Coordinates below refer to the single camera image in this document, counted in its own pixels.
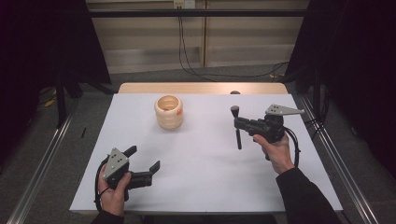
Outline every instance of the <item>right hand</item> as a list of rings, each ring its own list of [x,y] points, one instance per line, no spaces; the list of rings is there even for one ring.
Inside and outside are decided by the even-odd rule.
[[[268,143],[267,140],[259,134],[253,135],[253,139],[262,146],[262,152],[268,155],[275,172],[279,175],[294,168],[290,156],[289,138],[286,133],[279,142],[272,144]]]

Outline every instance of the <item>gray carpet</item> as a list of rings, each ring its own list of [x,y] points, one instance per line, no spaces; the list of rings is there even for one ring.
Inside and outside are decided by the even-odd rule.
[[[220,82],[271,82],[280,78],[279,75],[284,73],[286,66],[277,70],[275,79],[268,76],[246,77],[265,74],[272,68],[272,65],[254,65],[195,69],[195,71],[198,74],[241,76],[210,76],[214,81]],[[107,86],[113,90],[117,90],[120,84],[124,82],[209,81],[183,70],[118,74],[112,75],[111,79],[113,84]],[[72,213],[68,208],[73,201],[79,180],[83,176],[90,159],[112,97],[85,84],[82,84],[81,88],[84,90],[84,95],[78,102],[77,111],[72,117],[64,140],[56,151],[50,169],[46,172],[29,213],[22,223],[90,223],[93,219],[93,217]],[[294,83],[287,84],[287,88],[290,93],[293,93],[296,104],[300,105],[300,96],[295,94]],[[45,101],[49,96],[44,94],[41,98],[42,101]],[[67,99],[68,105],[75,102],[69,97]],[[56,103],[50,107],[40,105],[23,139],[8,157],[0,175],[0,202],[2,204],[0,223],[7,223],[11,216],[18,199],[24,193],[31,176],[34,175],[36,167],[45,154],[55,133],[56,124]],[[347,168],[373,208],[378,221],[380,223],[394,223],[394,220],[396,220],[396,213],[394,212],[396,211],[395,180],[372,157],[364,140],[350,131],[350,124],[332,100],[325,128],[342,155]],[[315,129],[308,127],[308,131],[313,134]],[[344,214],[339,214],[340,219],[344,223],[348,223],[349,220],[351,223],[363,223],[355,203],[344,187],[343,181],[317,136],[314,138],[314,144],[344,207]],[[286,223],[284,214],[275,214],[275,217],[279,224]],[[140,223],[140,219],[136,216],[127,216],[125,223]]]

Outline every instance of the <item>left hand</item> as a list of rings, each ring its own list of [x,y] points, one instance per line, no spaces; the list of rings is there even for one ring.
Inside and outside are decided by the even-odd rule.
[[[105,173],[105,169],[106,169],[106,164],[102,167],[99,176],[103,176],[103,174]],[[107,182],[102,177],[99,178],[98,193],[101,193],[103,190],[106,189],[106,191],[102,194],[101,197],[103,210],[115,216],[123,215],[124,191],[126,186],[129,184],[130,180],[131,180],[131,173],[127,172],[120,180],[116,189],[107,189],[108,188]]]

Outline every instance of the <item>black knob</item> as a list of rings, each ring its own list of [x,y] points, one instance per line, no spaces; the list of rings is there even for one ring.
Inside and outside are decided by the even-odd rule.
[[[231,112],[233,113],[234,118],[238,118],[239,106],[237,106],[237,105],[231,106]]]

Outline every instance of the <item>white table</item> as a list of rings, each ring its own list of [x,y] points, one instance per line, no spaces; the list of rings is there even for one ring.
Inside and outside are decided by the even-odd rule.
[[[243,148],[237,149],[230,107],[239,105],[240,117],[259,119],[270,104],[295,108],[291,95],[182,94],[177,90],[174,94],[183,101],[185,119],[174,131],[166,131],[156,123],[154,103],[162,93],[114,96],[70,210],[95,212],[93,183],[100,162],[113,147],[123,151],[136,145],[130,170],[147,171],[155,161],[161,161],[161,169],[154,175],[151,187],[129,191],[126,212],[170,215],[284,211],[276,173],[259,145],[241,131]],[[334,210],[342,210],[301,117],[285,117],[285,126],[298,137],[300,169],[318,185]]]

